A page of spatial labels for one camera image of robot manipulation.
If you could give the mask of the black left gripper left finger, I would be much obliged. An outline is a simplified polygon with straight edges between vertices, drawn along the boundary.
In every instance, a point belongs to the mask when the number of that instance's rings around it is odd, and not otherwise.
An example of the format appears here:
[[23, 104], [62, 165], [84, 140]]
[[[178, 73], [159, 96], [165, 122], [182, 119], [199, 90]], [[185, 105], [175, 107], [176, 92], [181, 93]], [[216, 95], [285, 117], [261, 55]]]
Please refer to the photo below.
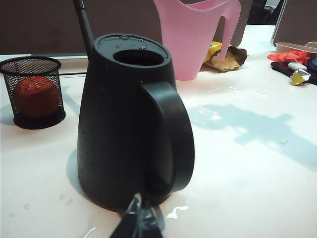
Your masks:
[[140, 193], [134, 194], [124, 216], [111, 234], [112, 238], [135, 238], [138, 229], [139, 216], [142, 209]]

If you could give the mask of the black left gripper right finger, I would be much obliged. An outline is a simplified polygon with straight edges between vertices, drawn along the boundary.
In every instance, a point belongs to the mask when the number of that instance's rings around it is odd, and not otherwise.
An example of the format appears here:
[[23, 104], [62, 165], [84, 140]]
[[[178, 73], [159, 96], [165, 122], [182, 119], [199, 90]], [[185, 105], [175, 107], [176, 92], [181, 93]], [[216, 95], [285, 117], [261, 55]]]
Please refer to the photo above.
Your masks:
[[138, 238], [162, 238], [165, 221], [160, 206], [153, 206], [146, 200], [138, 221]]

